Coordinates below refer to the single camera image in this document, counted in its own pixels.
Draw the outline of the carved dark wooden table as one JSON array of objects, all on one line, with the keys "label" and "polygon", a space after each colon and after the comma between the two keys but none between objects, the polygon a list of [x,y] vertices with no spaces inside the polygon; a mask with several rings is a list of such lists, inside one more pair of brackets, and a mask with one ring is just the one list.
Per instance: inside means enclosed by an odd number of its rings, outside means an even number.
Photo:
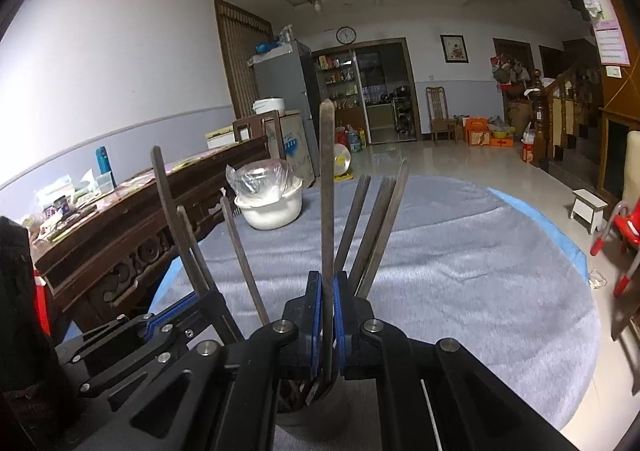
[{"label": "carved dark wooden table", "polygon": [[[266,138],[258,137],[167,166],[171,196],[186,210],[197,240],[224,219],[219,199],[230,190],[227,167],[268,155]],[[73,226],[32,248],[58,309],[82,331],[142,308],[178,255],[150,170],[122,182]]]}]

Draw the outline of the dark metal utensil cup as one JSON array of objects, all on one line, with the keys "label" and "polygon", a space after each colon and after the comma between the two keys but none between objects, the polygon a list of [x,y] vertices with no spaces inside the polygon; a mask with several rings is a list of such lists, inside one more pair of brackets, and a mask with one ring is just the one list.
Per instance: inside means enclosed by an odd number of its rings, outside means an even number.
[{"label": "dark metal utensil cup", "polygon": [[277,427],[293,438],[318,443],[336,438],[352,419],[345,381],[337,376],[329,389],[308,407],[278,414]]}]

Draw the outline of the white bowl with plastic bag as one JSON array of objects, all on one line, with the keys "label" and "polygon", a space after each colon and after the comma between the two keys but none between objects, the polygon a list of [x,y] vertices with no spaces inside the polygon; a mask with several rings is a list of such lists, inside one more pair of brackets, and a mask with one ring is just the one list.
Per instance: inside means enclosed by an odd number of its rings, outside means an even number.
[{"label": "white bowl with plastic bag", "polygon": [[234,205],[254,229],[270,231],[295,221],[302,212],[304,180],[284,159],[268,158],[238,169],[226,168]]}]

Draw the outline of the grey table cloth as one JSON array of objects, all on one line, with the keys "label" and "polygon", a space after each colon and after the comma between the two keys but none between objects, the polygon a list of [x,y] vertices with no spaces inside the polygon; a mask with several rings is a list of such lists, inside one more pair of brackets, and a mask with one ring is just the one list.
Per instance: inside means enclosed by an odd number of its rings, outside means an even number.
[{"label": "grey table cloth", "polygon": [[[271,231],[235,218],[271,320],[319,270],[320,194]],[[262,325],[224,223],[200,242],[242,333]],[[555,429],[572,418],[596,368],[600,320],[587,284],[552,237],[501,197],[471,182],[409,177],[368,295],[374,315],[408,337],[456,338]],[[375,385],[346,383],[352,421],[329,442],[276,430],[275,450],[381,450]]]}]

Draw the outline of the blue thermos bottle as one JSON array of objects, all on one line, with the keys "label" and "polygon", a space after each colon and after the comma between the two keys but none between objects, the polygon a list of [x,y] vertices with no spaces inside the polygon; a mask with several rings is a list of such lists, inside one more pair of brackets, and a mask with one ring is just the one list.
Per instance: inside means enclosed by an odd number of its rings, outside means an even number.
[{"label": "blue thermos bottle", "polygon": [[96,149],[96,161],[98,162],[100,174],[106,174],[111,179],[111,184],[116,186],[115,177],[112,171],[112,166],[105,146],[99,146]]}]

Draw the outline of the small white stool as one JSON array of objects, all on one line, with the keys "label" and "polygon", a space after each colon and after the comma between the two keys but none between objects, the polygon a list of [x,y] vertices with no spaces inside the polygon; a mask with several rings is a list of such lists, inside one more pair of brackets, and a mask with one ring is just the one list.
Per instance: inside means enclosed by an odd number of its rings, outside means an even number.
[{"label": "small white stool", "polygon": [[608,203],[586,189],[573,191],[574,203],[570,208],[570,219],[580,218],[588,223],[589,233],[600,229]]}]

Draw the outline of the grey refrigerator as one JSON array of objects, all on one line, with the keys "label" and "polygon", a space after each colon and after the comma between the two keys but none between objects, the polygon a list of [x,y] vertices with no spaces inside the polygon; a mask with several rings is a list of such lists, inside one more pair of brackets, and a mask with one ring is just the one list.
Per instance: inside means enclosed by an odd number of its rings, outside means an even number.
[{"label": "grey refrigerator", "polygon": [[254,54],[247,66],[253,70],[259,99],[281,98],[286,111],[299,113],[311,167],[319,176],[320,89],[311,50],[293,39],[267,53]]}]

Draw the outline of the orange boxes on floor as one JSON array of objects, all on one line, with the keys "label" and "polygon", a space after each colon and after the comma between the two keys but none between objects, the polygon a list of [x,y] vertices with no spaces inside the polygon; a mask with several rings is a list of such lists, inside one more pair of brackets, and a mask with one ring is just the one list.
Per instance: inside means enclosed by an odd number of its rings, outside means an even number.
[{"label": "orange boxes on floor", "polygon": [[500,116],[463,119],[464,141],[469,146],[512,148],[515,128]]}]

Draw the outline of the wooden chair by wall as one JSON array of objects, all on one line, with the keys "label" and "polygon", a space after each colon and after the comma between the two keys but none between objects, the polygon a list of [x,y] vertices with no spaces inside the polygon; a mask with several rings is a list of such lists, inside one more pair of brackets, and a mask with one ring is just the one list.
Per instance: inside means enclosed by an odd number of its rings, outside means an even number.
[{"label": "wooden chair by wall", "polygon": [[449,116],[445,89],[427,87],[425,96],[434,143],[437,143],[442,136],[446,136],[448,140],[456,139],[456,121]]}]

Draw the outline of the round wall clock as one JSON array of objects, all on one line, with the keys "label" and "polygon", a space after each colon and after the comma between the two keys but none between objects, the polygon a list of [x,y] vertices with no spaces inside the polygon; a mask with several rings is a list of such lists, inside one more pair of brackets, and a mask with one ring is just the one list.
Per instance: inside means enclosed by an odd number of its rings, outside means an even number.
[{"label": "round wall clock", "polygon": [[343,46],[353,44],[357,39],[356,30],[350,26],[341,26],[335,33],[335,39]]}]

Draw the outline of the framed wall picture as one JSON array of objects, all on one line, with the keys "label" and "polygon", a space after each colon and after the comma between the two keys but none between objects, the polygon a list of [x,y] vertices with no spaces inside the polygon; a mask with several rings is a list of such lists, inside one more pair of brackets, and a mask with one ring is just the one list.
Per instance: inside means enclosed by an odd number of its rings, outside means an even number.
[{"label": "framed wall picture", "polygon": [[446,63],[468,63],[469,55],[466,51],[465,41],[462,35],[440,36],[442,51]]}]

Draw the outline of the pink wall calendar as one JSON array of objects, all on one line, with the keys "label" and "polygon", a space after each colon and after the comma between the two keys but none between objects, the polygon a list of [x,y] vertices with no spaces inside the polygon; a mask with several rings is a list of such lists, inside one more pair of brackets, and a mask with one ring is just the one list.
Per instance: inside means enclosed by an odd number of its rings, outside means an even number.
[{"label": "pink wall calendar", "polygon": [[582,0],[596,38],[601,63],[629,66],[629,55],[620,21],[611,0]]}]

